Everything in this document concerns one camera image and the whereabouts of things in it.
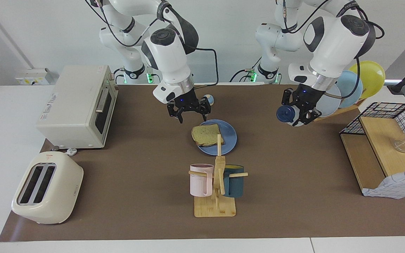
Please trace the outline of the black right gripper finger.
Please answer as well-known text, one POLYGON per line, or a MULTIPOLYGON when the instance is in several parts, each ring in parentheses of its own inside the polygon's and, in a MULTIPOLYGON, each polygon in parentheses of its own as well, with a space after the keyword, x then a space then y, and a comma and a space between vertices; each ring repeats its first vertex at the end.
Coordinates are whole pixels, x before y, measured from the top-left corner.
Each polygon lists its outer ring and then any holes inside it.
POLYGON ((183 123, 182 112, 185 106, 182 104, 167 104, 167 110, 171 117, 175 117, 180 123, 183 123))
POLYGON ((207 115, 211 113, 211 105, 207 97, 202 97, 198 101, 198 113, 202 115, 204 122, 207 120, 207 115))

